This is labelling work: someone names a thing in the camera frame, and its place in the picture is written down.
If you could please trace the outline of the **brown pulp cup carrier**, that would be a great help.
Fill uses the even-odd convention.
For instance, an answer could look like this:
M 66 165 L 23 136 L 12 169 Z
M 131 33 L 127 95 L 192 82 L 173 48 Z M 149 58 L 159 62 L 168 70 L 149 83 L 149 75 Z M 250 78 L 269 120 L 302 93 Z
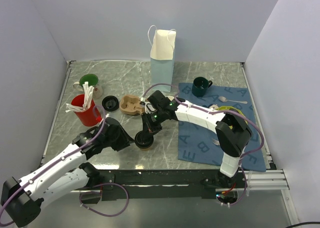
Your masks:
M 145 108 L 140 104 L 141 100 L 135 95 L 125 95 L 119 102 L 119 109 L 123 114 L 137 115 L 143 114 Z

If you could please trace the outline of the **light blue paper bag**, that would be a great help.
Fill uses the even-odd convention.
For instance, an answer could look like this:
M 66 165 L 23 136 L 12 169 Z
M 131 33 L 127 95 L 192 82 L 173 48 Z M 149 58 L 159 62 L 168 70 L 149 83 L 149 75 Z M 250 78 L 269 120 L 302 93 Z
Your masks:
M 147 34 L 151 45 L 151 84 L 157 84 L 156 89 L 162 92 L 170 92 L 174 71 L 177 31 L 175 29 L 158 29 L 155 25 L 151 25 Z

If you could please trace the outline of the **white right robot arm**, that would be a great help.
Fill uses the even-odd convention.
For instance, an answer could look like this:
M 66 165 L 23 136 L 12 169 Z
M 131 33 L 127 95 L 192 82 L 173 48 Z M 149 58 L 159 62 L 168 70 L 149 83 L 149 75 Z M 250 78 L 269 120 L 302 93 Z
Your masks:
M 140 149 L 146 150 L 153 144 L 154 135 L 162 130 L 161 123 L 166 120 L 193 123 L 216 133 L 223 150 L 222 163 L 213 183 L 228 188 L 236 182 L 241 156 L 252 136 L 243 115 L 233 109 L 225 112 L 210 110 L 181 98 L 170 100 L 159 90 L 146 101 L 155 111 L 141 115 L 142 130 L 134 139 Z

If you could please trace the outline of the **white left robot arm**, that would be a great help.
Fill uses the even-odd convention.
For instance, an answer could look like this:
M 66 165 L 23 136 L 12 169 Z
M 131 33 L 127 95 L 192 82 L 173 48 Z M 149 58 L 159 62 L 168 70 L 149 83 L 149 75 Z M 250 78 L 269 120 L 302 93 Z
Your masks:
M 7 179 L 2 187 L 0 211 L 6 212 L 11 223 L 23 228 L 41 210 L 72 190 L 94 189 L 99 171 L 88 160 L 104 148 L 120 151 L 134 142 L 114 118 L 108 117 L 98 126 L 78 134 L 56 157 L 20 179 Z

